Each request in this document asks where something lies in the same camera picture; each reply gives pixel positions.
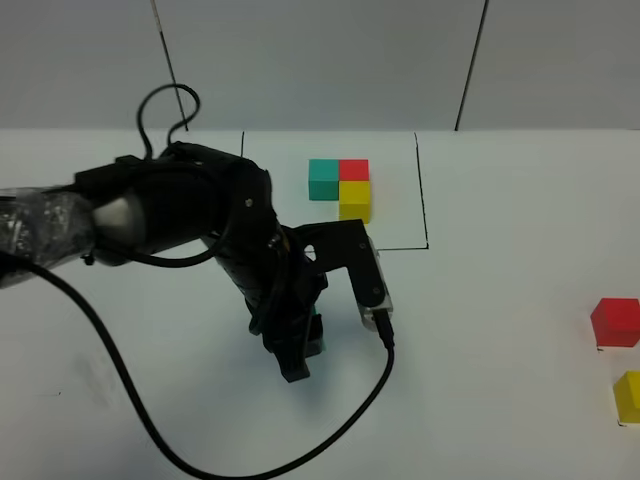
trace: cube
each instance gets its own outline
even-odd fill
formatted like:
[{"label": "cube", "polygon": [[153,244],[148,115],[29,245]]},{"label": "cube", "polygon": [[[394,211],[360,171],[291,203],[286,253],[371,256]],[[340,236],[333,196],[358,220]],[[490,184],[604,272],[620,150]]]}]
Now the cube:
[{"label": "cube", "polygon": [[369,182],[340,182],[340,220],[371,219],[371,184]]},{"label": "cube", "polygon": [[340,161],[309,160],[309,200],[338,200],[340,198]]},{"label": "cube", "polygon": [[603,298],[591,323],[598,346],[634,347],[640,340],[640,303],[637,298]]},{"label": "cube", "polygon": [[640,423],[640,372],[627,372],[613,387],[622,423]]},{"label": "cube", "polygon": [[368,182],[369,160],[340,160],[341,182]]}]

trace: cyan cube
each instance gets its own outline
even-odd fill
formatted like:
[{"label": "cyan cube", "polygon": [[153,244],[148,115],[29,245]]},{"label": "cyan cube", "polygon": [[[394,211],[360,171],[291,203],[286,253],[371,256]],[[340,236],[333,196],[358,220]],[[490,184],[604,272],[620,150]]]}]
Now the cyan cube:
[{"label": "cyan cube", "polygon": [[340,198],[340,160],[309,160],[309,200],[337,201]]}]

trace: yellow cube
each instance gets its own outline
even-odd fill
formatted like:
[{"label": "yellow cube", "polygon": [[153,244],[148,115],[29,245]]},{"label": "yellow cube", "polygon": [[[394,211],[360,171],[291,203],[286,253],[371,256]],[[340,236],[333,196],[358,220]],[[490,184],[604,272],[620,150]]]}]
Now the yellow cube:
[{"label": "yellow cube", "polygon": [[340,220],[371,219],[371,184],[369,182],[340,182]]},{"label": "yellow cube", "polygon": [[627,372],[613,387],[622,423],[640,423],[640,372]]}]

